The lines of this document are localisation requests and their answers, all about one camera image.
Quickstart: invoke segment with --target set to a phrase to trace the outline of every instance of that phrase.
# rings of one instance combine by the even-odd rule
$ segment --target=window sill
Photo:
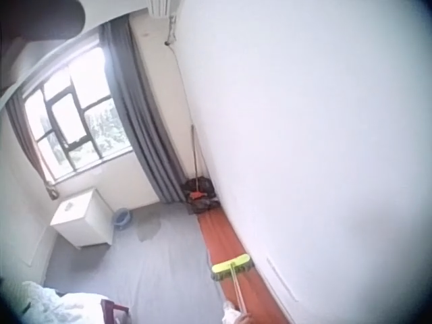
[[[55,185],[61,184],[61,183],[68,181],[69,179],[72,179],[72,178],[74,178],[80,174],[86,173],[87,171],[90,171],[91,169],[94,169],[94,168],[96,168],[96,167],[98,167],[98,166],[100,166],[106,162],[110,162],[114,159],[117,159],[117,158],[122,157],[126,154],[129,154],[133,151],[134,150],[132,149],[131,146],[126,147],[126,148],[124,148],[124,149],[122,149],[116,153],[107,155],[106,157],[104,157],[100,160],[97,160],[93,163],[90,163],[90,164],[86,165],[85,167],[81,167],[80,169],[77,169],[76,171],[68,173],[68,174],[64,175],[63,177],[60,177],[59,179],[55,180],[54,184]]]

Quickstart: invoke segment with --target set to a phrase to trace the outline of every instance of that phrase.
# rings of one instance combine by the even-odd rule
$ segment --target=broom
[[[244,305],[242,291],[238,284],[237,274],[247,272],[254,267],[253,261],[249,254],[242,254],[234,259],[222,262],[211,267],[211,279],[221,281],[231,277],[236,291],[238,307],[242,314],[246,314],[246,306]]]
[[[199,199],[201,197],[206,196],[207,194],[205,192],[201,192],[198,184],[198,166],[196,164],[196,147],[195,147],[195,127],[193,125],[190,126],[190,132],[192,137],[192,150],[194,152],[194,166],[195,166],[195,191],[192,191],[189,194],[189,197],[192,200]]]

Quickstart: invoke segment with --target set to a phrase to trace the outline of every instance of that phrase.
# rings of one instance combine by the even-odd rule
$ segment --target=air conditioner
[[[168,18],[177,11],[181,0],[147,0],[148,13],[153,18]]]

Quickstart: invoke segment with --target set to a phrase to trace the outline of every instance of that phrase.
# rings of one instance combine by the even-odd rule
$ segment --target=bed
[[[99,294],[62,294],[25,281],[13,289],[19,296],[20,319],[34,324],[130,324],[129,308]]]

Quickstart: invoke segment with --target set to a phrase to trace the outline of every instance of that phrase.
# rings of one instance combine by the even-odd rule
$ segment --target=broom handle
[[[194,167],[195,167],[195,185],[196,191],[200,191],[198,187],[198,165],[196,164],[196,151],[195,151],[195,126],[190,126],[190,132],[192,136],[192,150],[194,151]]]
[[[242,291],[240,290],[240,285],[238,283],[237,274],[236,274],[236,270],[234,269],[234,265],[231,265],[231,276],[234,282],[234,290],[236,291],[238,307],[240,308],[240,312],[242,314],[246,314],[246,306],[244,305]]]

